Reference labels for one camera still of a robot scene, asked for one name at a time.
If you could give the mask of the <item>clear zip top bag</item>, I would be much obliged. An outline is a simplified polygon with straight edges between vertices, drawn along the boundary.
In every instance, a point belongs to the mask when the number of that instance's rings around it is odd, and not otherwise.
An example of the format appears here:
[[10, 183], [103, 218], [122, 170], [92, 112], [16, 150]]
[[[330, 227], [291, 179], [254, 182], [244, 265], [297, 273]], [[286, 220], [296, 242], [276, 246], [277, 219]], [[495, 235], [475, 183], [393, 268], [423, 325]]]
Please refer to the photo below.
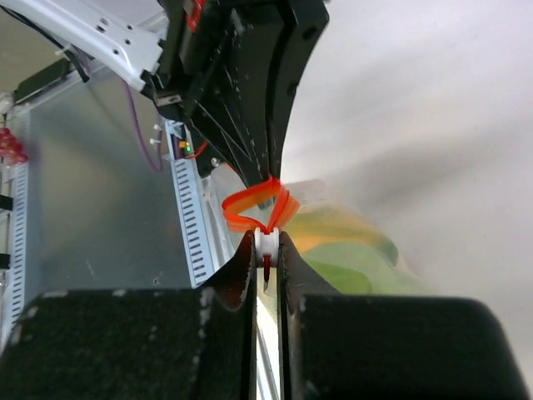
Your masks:
[[395, 243], [356, 211], [334, 201], [323, 181], [290, 183], [288, 190], [301, 207], [284, 230], [304, 261], [340, 293], [433, 293], [410, 271]]

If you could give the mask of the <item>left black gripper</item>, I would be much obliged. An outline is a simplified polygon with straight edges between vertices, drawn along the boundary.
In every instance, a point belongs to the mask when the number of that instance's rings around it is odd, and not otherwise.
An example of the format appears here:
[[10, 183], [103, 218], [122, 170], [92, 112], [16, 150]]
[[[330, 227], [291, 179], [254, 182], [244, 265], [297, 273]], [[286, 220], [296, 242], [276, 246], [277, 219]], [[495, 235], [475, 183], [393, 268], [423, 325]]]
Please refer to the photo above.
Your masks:
[[324, 2], [281, 1], [278, 8], [273, 1], [159, 5], [167, 34], [159, 41], [157, 70], [143, 74], [143, 93], [246, 186], [280, 177], [296, 91], [329, 23]]

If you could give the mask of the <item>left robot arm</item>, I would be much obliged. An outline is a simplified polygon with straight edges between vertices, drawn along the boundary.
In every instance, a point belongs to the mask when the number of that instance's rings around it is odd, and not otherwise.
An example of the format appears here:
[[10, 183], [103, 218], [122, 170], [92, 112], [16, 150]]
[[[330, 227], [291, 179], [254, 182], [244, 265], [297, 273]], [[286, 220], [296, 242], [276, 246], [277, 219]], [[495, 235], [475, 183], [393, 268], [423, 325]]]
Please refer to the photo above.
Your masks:
[[322, 1], [163, 1], [159, 36], [93, 1], [2, 7], [105, 64], [249, 187], [281, 175], [296, 91], [330, 21]]

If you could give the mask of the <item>green apple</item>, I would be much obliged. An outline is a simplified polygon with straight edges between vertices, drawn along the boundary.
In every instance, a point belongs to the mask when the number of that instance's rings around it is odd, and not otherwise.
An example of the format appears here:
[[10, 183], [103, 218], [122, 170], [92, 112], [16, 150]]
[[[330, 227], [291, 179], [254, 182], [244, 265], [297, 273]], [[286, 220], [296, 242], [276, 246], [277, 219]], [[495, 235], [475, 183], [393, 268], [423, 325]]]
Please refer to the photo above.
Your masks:
[[333, 242], [303, 253], [304, 260], [343, 294], [400, 294], [399, 275], [367, 245]]

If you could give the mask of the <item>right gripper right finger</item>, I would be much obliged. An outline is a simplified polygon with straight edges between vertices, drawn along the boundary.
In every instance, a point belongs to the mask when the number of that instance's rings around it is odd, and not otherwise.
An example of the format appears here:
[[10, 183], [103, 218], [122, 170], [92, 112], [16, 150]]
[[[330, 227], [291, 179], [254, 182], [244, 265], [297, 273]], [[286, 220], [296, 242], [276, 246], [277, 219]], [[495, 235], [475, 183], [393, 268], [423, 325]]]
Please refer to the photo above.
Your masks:
[[467, 297], [346, 295], [279, 237], [284, 399], [527, 399], [496, 315]]

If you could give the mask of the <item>yellow green mango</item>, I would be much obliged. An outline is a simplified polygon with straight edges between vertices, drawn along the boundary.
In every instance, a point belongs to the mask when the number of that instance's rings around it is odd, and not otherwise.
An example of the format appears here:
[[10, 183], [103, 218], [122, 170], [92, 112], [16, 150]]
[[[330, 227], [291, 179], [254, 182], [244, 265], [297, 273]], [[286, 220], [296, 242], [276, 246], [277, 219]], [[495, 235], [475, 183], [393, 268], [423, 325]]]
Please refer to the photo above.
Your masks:
[[393, 263], [399, 256], [395, 243], [387, 235], [356, 213], [343, 208], [304, 207], [285, 230], [301, 253], [322, 244], [354, 242], [375, 248]]

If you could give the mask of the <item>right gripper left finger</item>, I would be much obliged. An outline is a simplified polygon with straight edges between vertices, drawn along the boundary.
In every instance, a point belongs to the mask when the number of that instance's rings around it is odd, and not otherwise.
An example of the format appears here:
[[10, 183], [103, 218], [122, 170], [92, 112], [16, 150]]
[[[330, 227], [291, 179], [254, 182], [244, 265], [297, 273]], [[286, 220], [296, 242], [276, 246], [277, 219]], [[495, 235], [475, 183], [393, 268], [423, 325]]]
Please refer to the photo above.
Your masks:
[[188, 289], [62, 290], [22, 311], [1, 356], [4, 399], [253, 399], [257, 260]]

